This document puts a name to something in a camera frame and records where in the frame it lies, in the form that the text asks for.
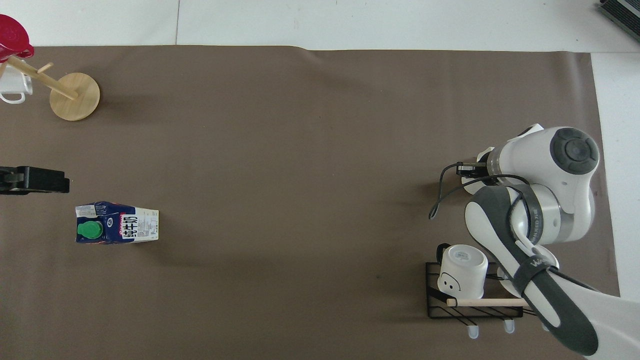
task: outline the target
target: white tabletop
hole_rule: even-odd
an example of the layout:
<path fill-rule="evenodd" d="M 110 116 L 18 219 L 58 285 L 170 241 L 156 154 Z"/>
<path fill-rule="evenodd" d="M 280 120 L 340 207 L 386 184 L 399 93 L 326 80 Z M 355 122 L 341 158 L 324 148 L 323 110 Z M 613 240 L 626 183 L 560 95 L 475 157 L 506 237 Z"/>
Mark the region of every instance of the white tabletop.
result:
<path fill-rule="evenodd" d="M 294 45 L 306 49 L 593 54 L 621 296 L 640 301 L 640 44 L 585 0 L 3 0 L 45 45 Z"/>

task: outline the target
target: white robotic arm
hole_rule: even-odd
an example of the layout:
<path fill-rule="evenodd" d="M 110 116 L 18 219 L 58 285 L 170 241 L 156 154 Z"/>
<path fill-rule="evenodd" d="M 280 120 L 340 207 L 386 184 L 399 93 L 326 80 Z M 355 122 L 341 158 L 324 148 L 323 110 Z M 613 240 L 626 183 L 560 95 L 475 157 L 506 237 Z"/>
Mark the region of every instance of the white robotic arm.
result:
<path fill-rule="evenodd" d="M 544 255 L 549 252 L 538 248 L 578 240 L 588 231 L 593 220 L 589 182 L 598 165 L 595 142 L 571 127 L 536 124 L 488 150 L 476 164 L 458 163 L 458 174 L 494 185 L 474 189 L 465 208 L 473 239 L 562 344 L 588 359 L 640 359 L 640 303 L 562 274 Z"/>

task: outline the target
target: black mug handle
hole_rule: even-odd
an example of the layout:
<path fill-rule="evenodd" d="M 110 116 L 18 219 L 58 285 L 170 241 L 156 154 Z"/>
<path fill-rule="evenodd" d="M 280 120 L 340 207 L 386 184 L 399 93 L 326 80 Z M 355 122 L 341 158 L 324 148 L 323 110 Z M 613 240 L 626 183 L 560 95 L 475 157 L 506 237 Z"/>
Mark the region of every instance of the black mug handle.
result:
<path fill-rule="evenodd" d="M 449 245 L 448 243 L 441 243 L 440 245 L 438 245 L 438 248 L 436 249 L 436 261 L 438 262 L 438 264 L 442 265 L 442 253 L 447 247 L 450 246 L 451 245 Z"/>

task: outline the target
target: round wooden base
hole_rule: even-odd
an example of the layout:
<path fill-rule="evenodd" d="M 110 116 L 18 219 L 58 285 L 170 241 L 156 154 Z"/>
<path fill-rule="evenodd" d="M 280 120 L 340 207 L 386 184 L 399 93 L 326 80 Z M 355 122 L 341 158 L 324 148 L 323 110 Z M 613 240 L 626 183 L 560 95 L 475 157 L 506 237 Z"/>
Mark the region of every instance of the round wooden base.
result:
<path fill-rule="evenodd" d="M 71 100 L 61 93 L 51 90 L 49 104 L 57 116 L 69 121 L 82 120 L 98 106 L 100 88 L 91 76 L 74 72 L 63 76 L 60 83 L 77 92 L 78 97 Z"/>

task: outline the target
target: mug handle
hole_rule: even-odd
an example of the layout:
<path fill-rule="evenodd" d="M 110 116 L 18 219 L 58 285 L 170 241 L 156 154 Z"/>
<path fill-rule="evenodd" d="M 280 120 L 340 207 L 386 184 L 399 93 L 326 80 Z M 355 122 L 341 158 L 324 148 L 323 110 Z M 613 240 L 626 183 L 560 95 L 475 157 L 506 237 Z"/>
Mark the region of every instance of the mug handle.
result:
<path fill-rule="evenodd" d="M 22 104 L 26 98 L 27 97 L 24 96 L 24 92 L 20 93 L 20 99 L 18 99 L 18 100 L 9 100 L 9 99 L 5 98 L 2 95 L 2 93 L 0 93 L 0 99 L 2 99 L 4 102 L 7 102 L 8 104 Z"/>
<path fill-rule="evenodd" d="M 29 45 L 23 52 L 16 55 L 21 58 L 30 58 L 33 56 L 33 53 L 34 53 L 33 46 Z"/>
<path fill-rule="evenodd" d="M 442 265 L 442 253 L 447 247 L 450 246 L 451 245 L 449 245 L 448 243 L 441 243 L 440 245 L 438 245 L 438 248 L 436 249 L 436 261 L 438 262 L 438 264 Z"/>

